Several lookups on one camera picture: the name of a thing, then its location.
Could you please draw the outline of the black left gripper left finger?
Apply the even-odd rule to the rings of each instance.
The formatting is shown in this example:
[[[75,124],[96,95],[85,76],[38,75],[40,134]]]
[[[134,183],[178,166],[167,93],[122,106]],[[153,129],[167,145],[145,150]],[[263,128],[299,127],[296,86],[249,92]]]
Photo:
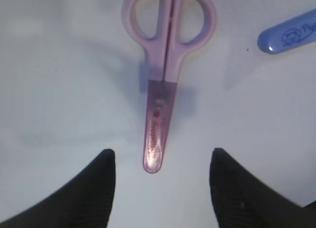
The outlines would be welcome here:
[[[1,222],[2,228],[105,228],[116,187],[116,158],[101,151],[79,174],[59,190]]]

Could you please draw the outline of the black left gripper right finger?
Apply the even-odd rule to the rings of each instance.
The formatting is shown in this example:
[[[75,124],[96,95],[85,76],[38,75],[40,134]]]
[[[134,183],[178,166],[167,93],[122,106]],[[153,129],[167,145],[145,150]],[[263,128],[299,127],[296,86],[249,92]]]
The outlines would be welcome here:
[[[209,171],[211,201],[221,228],[314,228],[316,204],[305,207],[262,183],[222,148]]]

